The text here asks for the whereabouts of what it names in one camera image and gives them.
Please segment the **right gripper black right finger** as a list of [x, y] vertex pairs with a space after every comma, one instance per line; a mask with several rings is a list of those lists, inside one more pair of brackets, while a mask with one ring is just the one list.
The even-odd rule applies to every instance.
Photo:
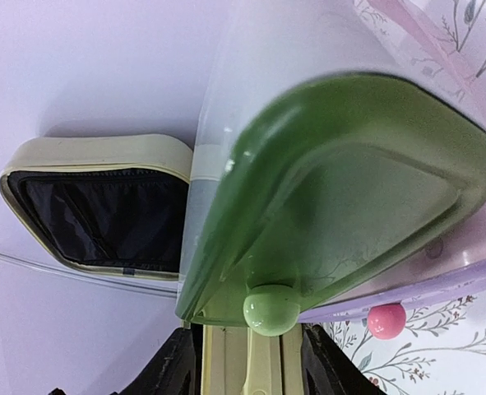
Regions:
[[383, 395], [319, 324], [303, 324], [303, 390], [310, 395]]

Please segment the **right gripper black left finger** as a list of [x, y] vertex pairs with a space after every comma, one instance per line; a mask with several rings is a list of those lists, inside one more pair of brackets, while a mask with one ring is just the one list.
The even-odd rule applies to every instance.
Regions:
[[192, 329], [175, 329], [120, 395], [197, 393], [197, 349]]

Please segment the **green drawer with knob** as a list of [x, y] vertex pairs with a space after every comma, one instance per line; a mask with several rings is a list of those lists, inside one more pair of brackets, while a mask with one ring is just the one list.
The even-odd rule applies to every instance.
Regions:
[[486, 132], [421, 86], [361, 72], [297, 86], [196, 144], [177, 315], [289, 331], [486, 202]]

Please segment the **purple drawer with pink knob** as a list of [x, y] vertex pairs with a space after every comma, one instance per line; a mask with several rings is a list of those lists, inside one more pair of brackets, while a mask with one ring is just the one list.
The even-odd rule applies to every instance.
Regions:
[[299, 322], [359, 322], [365, 320], [368, 311], [378, 305], [401, 304], [407, 310], [418, 309], [485, 290], [486, 259], [428, 280], [305, 311], [301, 313]]

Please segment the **light green hard-shell suitcase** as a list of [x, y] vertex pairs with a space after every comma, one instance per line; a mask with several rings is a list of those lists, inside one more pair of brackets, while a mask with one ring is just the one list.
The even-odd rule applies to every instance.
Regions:
[[[181, 288], [181, 253], [192, 149], [162, 134], [122, 137], [39, 137], [24, 143], [0, 177], [13, 215], [58, 263], [82, 272], [170, 282]], [[117, 314], [149, 302], [148, 334], [159, 345], [142, 360], [118, 365], [133, 376], [146, 367], [177, 328], [192, 329], [197, 349], [196, 394], [300, 394], [301, 345], [295, 326], [263, 337], [233, 325], [178, 321], [176, 299], [115, 289], [104, 309]]]

